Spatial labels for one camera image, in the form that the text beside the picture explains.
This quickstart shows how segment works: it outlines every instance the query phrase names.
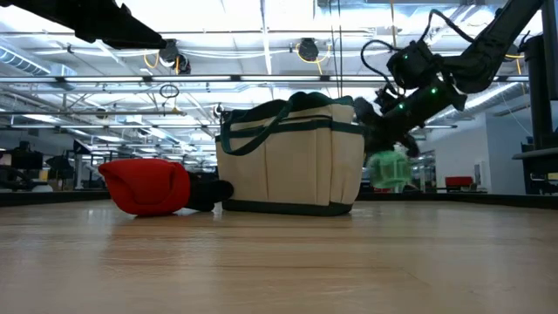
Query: wooden floor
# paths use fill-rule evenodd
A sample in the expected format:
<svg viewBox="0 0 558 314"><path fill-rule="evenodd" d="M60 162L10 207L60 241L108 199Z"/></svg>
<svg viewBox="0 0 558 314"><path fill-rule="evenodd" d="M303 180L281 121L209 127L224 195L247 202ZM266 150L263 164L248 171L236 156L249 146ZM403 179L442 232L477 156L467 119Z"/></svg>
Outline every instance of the wooden floor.
<svg viewBox="0 0 558 314"><path fill-rule="evenodd" d="M109 201L0 208L2 313L558 313L558 211L360 202L334 218Z"/></svg>

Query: green bag handle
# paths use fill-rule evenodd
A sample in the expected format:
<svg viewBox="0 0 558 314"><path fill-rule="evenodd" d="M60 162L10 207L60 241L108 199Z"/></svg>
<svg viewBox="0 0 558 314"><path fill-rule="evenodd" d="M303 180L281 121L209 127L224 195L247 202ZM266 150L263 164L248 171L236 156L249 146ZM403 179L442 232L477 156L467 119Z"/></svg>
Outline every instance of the green bag handle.
<svg viewBox="0 0 558 314"><path fill-rule="evenodd" d="M234 123L242 122L242 118L247 114L245 110L233 110L228 119L221 125L221 148L226 154L233 156L244 156L254 152L271 134L273 129L281 122L281 120L289 116L293 108L292 101L285 101L282 110L276 115L276 118L264 128L253 140L246 143L243 147L232 149L230 146L230 127Z"/></svg>

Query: beige canvas bag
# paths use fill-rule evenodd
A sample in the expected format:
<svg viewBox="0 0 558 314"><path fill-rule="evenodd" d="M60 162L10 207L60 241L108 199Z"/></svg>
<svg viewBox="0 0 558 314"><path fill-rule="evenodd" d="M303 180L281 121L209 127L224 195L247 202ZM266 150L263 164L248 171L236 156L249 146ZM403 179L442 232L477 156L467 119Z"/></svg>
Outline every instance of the beige canvas bag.
<svg viewBox="0 0 558 314"><path fill-rule="evenodd" d="M217 137L219 176L235 187L227 210L341 215L360 188L364 129L352 98L299 92L230 112Z"/></svg>

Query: overhead robot arm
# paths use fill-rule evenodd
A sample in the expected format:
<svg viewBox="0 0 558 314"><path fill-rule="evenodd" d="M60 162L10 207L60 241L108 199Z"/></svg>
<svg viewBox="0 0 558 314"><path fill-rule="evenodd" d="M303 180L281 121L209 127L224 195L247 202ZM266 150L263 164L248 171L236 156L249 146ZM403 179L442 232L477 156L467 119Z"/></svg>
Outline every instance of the overhead robot arm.
<svg viewBox="0 0 558 314"><path fill-rule="evenodd" d="M381 74L386 86L377 92L383 116L376 114L370 103L356 100L357 117L371 127L367 138L367 152L391 149L396 142L411 147L410 155L417 154L416 144L409 143L408 134L417 126L448 106L459 111L465 109L467 94L482 92L493 82L514 40L521 34L545 0L510 0L496 13L496 18L477 36L470 38L441 12L432 10L428 27L419 41L398 49L387 43L372 40L363 47L364 65ZM442 57L430 51L425 38L433 15L438 15L471 45L460 56ZM370 44L380 43L397 51L387 63L395 83L403 90L417 89L406 97L378 70L364 60L364 50Z"/></svg>

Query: red hat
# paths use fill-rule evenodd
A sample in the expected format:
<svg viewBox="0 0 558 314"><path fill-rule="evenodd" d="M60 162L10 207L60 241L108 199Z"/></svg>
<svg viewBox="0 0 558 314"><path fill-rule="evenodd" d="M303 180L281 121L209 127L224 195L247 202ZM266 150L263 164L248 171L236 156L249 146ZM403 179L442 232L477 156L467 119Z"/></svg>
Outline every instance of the red hat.
<svg viewBox="0 0 558 314"><path fill-rule="evenodd" d="M190 178L176 162L132 159L108 162L99 167L111 197L132 215L167 215L188 203Z"/></svg>

